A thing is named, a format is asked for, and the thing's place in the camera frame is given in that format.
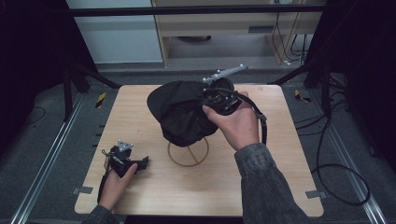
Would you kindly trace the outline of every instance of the tripod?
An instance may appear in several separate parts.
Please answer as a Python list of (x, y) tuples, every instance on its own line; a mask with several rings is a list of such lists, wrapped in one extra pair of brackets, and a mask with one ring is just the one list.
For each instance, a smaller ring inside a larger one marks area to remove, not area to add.
[(48, 6), (34, 7), (34, 10), (28, 13), (33, 13), (33, 17), (37, 18), (37, 27), (45, 34), (49, 40), (49, 45), (51, 48), (51, 53), (54, 55), (56, 61), (62, 69), (63, 84), (64, 84), (64, 121), (70, 118), (73, 112), (73, 99), (72, 99), (72, 89), (71, 84), (73, 83), (79, 92), (87, 92), (90, 89), (88, 81), (85, 76), (93, 77), (96, 80), (104, 83), (112, 89), (119, 89), (121, 85), (102, 77), (95, 68), (91, 55), (86, 58), (85, 65), (80, 63), (77, 59), (76, 52), (71, 52), (71, 49), (66, 46), (64, 37), (60, 34), (60, 27), (67, 29), (74, 36), (76, 36), (77, 41), (82, 42), (84, 49), (86, 49), (85, 42), (83, 42), (81, 35), (75, 35), (74, 33), (79, 32), (79, 29), (71, 16), (57, 17), (56, 15), (51, 15), (47, 13), (49, 11)]

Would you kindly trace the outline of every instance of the gray floor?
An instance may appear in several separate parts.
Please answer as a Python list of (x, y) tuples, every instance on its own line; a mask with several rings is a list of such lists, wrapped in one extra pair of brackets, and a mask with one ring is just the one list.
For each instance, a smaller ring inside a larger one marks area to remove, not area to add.
[[(299, 62), (291, 66), (276, 64), (268, 44), (263, 36), (259, 35), (212, 36), (210, 41), (175, 38), (172, 41), (170, 61), (166, 68), (146, 70), (139, 68), (133, 72), (117, 74), (106, 72), (104, 76), (124, 85), (163, 84), (172, 80), (200, 80), (202, 77), (212, 75), (216, 69), (236, 67), (243, 63), (250, 69), (232, 75), (230, 79), (234, 83), (267, 83), (286, 75), (299, 65)], [(315, 103), (295, 99), (294, 90), (302, 88), (302, 80), (304, 80), (304, 75), (283, 86), (296, 127), (309, 122), (297, 121), (320, 115), (320, 110)], [(77, 196), (71, 191), (73, 187), (79, 187), (83, 183), (95, 151), (94, 145), (99, 142), (100, 136), (98, 135), (103, 130), (101, 125), (106, 124), (117, 95), (117, 90), (111, 90), (93, 79), (89, 81), (92, 88), (88, 94), (83, 94), (76, 121), (31, 211), (29, 216), (31, 222), (61, 223), (60, 220), (81, 221), (85, 217), (75, 213), (74, 204)], [(107, 96), (102, 107), (94, 108), (98, 95), (103, 91), (107, 93)], [(320, 89), (310, 90), (309, 97), (314, 99), (319, 92)], [(342, 95), (337, 94), (333, 97), (332, 103), (335, 104), (343, 99)], [(26, 121), (33, 123), (22, 127), (9, 149), (9, 155), (0, 163), (0, 223), (3, 223), (1, 220), (7, 223), (17, 210), (63, 124), (62, 85), (41, 92), (35, 101), (37, 108)], [(340, 104), (334, 109), (332, 125), (342, 139), (348, 155), (368, 182), (387, 222), (396, 223), (396, 213), (394, 213), (396, 174), (391, 171), (384, 159), (370, 156), (368, 143), (354, 115), (347, 109), (348, 103)], [(320, 132), (323, 125), (323, 121), (318, 122), (299, 130), (298, 134)], [(316, 166), (319, 137), (320, 134), (300, 136), (304, 154), (311, 169)], [(328, 130), (324, 135), (320, 151), (320, 163), (342, 163), (340, 158), (337, 145)], [(350, 177), (344, 170), (329, 168), (323, 170), (321, 174), (325, 179), (324, 182), (337, 195), (353, 202), (358, 200)], [(324, 190), (317, 176), (313, 175), (313, 177), (318, 189)], [(314, 223), (375, 223), (368, 218), (366, 207), (346, 205), (333, 196), (323, 199), (322, 203), (324, 215), (313, 218)]]

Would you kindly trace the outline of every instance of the sleeve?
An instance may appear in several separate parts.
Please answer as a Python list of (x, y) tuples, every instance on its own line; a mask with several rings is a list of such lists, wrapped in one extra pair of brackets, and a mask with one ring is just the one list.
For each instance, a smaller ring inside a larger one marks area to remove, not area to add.
[(110, 211), (97, 205), (81, 224), (119, 224), (119, 222)]
[(288, 182), (276, 168), (265, 144), (238, 150), (235, 160), (242, 176), (242, 207), (245, 224), (310, 223), (295, 203)]

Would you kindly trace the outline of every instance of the wooden table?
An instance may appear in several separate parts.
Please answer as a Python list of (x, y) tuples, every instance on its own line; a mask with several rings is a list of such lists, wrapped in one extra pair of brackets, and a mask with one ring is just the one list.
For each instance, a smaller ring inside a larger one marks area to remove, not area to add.
[[(118, 140), (133, 143), (132, 160), (149, 156), (148, 169), (138, 172), (124, 197), (114, 209), (116, 214), (158, 216), (242, 216), (240, 174), (234, 151), (221, 131), (208, 136), (209, 153), (193, 167), (175, 164), (168, 156), (168, 141), (163, 138), (158, 121), (147, 107), (148, 95), (158, 86), (123, 86), (113, 109), (92, 164), (84, 181), (91, 194), (79, 194), (76, 212), (88, 214), (96, 206), (96, 198), (105, 156)], [(315, 190), (306, 159), (295, 131), (285, 97), (280, 87), (271, 85), (235, 85), (237, 91), (248, 91), (249, 97), (268, 118), (267, 146), (279, 170), (290, 184), (297, 204), (310, 216), (319, 217), (323, 207), (319, 198), (307, 199), (305, 192)], [(202, 140), (191, 150), (206, 148)], [(176, 155), (182, 160), (190, 152)]]

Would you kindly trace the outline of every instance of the aluminum rail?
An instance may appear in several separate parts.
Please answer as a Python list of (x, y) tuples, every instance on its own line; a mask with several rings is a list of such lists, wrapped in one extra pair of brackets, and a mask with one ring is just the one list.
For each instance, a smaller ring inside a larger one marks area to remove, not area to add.
[(35, 176), (35, 180), (30, 186), (25, 197), (23, 198), (23, 201), (21, 202), (19, 208), (12, 217), (10, 222), (11, 224), (17, 224), (17, 223), (23, 224), (27, 221), (27, 218), (29, 217), (33, 209), (33, 206), (35, 205), (35, 201), (37, 200), (38, 195), (43, 189), (44, 184), (46, 183), (46, 180), (50, 174), (50, 171), (52, 170), (53, 164), (55, 163), (58, 154), (61, 151), (62, 146), (64, 145), (64, 141), (67, 135), (69, 134), (74, 121), (76, 120), (77, 114), (81, 109), (83, 98), (84, 98), (83, 94), (78, 95), (78, 98), (74, 106), (75, 108), (74, 112), (72, 113), (70, 119), (64, 122), (64, 124), (61, 127), (61, 130), (58, 132), (58, 135), (56, 136), (54, 142), (52, 143), (52, 146), (47, 154), (46, 159), (44, 159), (44, 162), (41, 165), (40, 170)]
[(42, 8), (47, 13), (73, 17), (144, 16), (178, 14), (224, 14), (224, 13), (276, 13), (276, 12), (320, 12), (341, 9), (344, 5), (300, 4), (300, 5), (240, 5), (240, 6), (197, 6), (197, 7), (117, 7), (117, 8)]

